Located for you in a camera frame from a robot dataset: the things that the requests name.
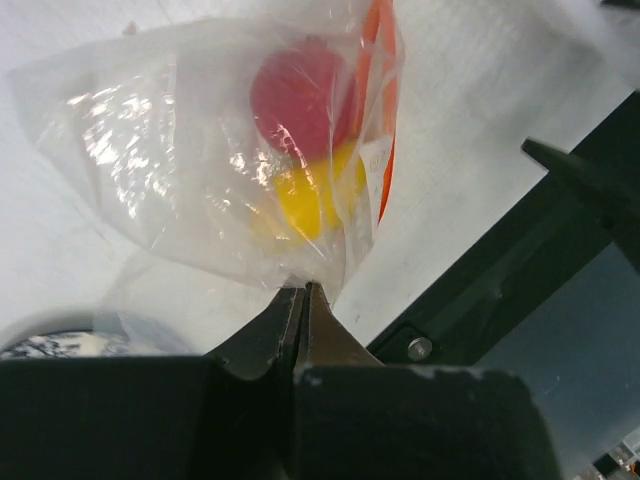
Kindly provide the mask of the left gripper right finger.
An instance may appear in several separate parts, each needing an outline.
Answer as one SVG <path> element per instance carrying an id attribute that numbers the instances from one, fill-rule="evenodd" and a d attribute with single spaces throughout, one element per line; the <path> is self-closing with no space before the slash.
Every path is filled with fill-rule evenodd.
<path id="1" fill-rule="evenodd" d="M 297 479 L 557 479 L 544 419 L 517 376 L 386 366 L 311 283 L 293 371 Z"/>

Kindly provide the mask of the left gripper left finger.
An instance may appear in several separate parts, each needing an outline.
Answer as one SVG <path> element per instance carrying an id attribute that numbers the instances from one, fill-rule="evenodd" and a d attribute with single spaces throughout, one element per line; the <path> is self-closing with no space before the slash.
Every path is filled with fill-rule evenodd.
<path id="1" fill-rule="evenodd" d="M 1 364 L 5 479 L 274 479 L 292 473 L 304 289 L 197 356 Z"/>

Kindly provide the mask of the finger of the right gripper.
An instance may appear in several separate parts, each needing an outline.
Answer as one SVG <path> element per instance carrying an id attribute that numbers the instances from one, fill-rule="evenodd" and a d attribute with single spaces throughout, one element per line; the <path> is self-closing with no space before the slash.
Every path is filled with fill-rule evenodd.
<path id="1" fill-rule="evenodd" d="M 560 180 L 639 272 L 639 191 L 589 159 L 527 138 L 521 150 Z"/>

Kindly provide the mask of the fake red pepper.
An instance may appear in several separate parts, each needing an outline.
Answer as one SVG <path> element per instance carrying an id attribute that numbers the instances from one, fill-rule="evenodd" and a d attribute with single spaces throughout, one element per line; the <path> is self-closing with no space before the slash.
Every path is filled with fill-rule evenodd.
<path id="1" fill-rule="evenodd" d="M 265 58 L 253 77 L 249 105 L 270 147 L 312 161 L 350 135 L 355 94 L 352 66 L 324 42 L 307 39 Z"/>

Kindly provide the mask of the clear zip top bag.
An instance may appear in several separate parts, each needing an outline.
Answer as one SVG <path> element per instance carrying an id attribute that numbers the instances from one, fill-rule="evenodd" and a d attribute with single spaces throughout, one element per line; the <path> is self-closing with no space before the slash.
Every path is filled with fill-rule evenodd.
<path id="1" fill-rule="evenodd" d="M 273 51 L 318 39 L 352 66 L 366 187 L 315 242 L 269 250 L 250 217 L 258 133 L 252 80 Z M 111 228 L 162 259 L 266 289 L 336 297 L 370 252 L 389 196 L 405 59 L 390 1 L 263 1 L 76 47 L 10 72 L 25 134 Z"/>

